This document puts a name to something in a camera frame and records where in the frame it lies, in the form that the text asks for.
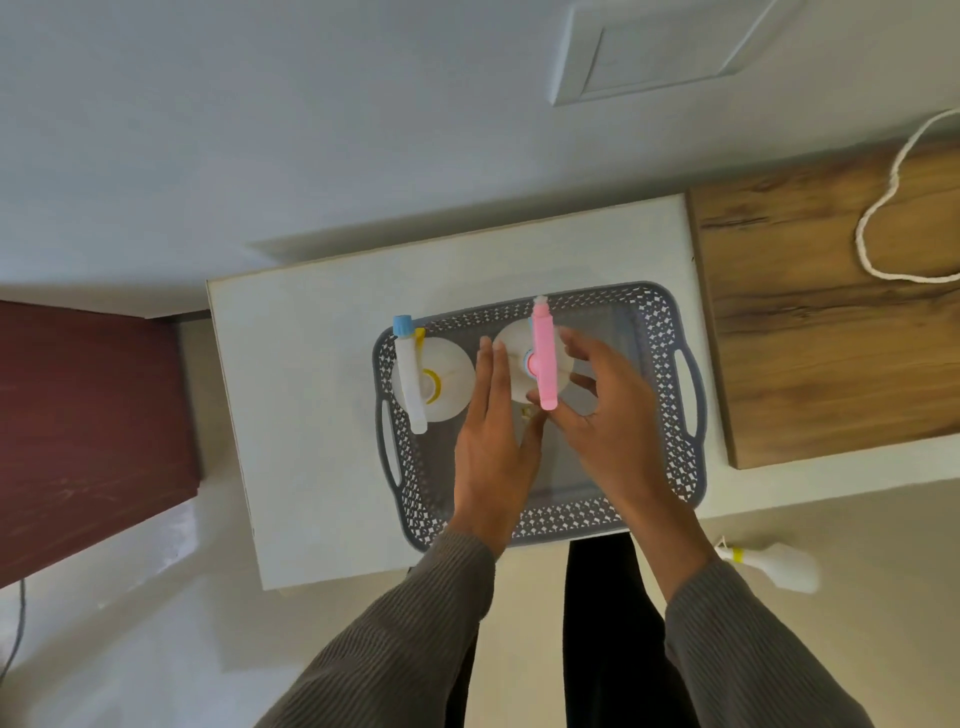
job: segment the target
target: white tabletop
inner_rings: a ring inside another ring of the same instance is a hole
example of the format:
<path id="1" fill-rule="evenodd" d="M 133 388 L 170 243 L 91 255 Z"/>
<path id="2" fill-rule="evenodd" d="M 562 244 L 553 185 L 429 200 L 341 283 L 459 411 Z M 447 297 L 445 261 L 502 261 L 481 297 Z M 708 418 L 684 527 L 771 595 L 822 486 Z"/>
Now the white tabletop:
<path id="1" fill-rule="evenodd" d="M 265 589 L 412 566 L 374 432 L 372 348 L 414 318 L 651 280 L 708 393 L 701 518 L 960 476 L 960 435 L 738 471 L 727 464 L 681 196 L 209 284 Z"/>

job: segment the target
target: sleeve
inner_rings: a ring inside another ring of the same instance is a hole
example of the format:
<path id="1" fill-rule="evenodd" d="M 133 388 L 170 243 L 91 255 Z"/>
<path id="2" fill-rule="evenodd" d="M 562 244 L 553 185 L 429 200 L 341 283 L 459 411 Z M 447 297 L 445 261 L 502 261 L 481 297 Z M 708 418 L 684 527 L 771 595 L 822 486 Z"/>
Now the sleeve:
<path id="1" fill-rule="evenodd" d="M 476 537 L 441 534 L 256 728 L 442 726 L 460 664 L 490 609 L 494 565 Z"/>
<path id="2" fill-rule="evenodd" d="M 666 610 L 666 653 L 702 728 L 870 728 L 863 708 L 735 569 L 711 562 Z"/>

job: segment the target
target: pink trigger sprayer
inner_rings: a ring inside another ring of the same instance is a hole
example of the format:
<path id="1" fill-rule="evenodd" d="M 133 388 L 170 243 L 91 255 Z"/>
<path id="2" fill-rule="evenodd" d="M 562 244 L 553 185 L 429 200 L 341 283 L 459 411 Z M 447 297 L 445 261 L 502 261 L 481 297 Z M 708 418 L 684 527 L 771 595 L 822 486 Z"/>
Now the pink trigger sprayer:
<path id="1" fill-rule="evenodd" d="M 553 334 L 553 316 L 546 296 L 534 298 L 530 316 L 534 348 L 527 352 L 523 366 L 534 379 L 540 392 L 540 407 L 557 408 L 557 345 Z"/>

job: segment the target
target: left hand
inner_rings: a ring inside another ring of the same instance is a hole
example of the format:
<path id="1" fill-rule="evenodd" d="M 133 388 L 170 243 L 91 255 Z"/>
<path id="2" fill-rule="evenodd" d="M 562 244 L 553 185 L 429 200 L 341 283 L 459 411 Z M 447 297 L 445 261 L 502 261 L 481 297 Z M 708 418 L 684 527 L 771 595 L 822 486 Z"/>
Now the left hand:
<path id="1" fill-rule="evenodd" d="M 473 534 L 495 557 L 503 553 L 540 468 L 545 422 L 546 413 L 538 409 L 516 443 L 507 350 L 484 336 L 467 420 L 457 438 L 449 530 Z"/>

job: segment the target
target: dark red panel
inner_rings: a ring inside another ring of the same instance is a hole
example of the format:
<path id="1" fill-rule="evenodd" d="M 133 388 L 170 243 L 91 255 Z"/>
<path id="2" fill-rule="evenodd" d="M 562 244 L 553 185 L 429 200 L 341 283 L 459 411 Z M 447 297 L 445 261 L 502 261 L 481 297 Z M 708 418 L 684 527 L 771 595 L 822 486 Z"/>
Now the dark red panel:
<path id="1" fill-rule="evenodd" d="M 173 324 L 0 302 L 0 587 L 199 482 Z"/>

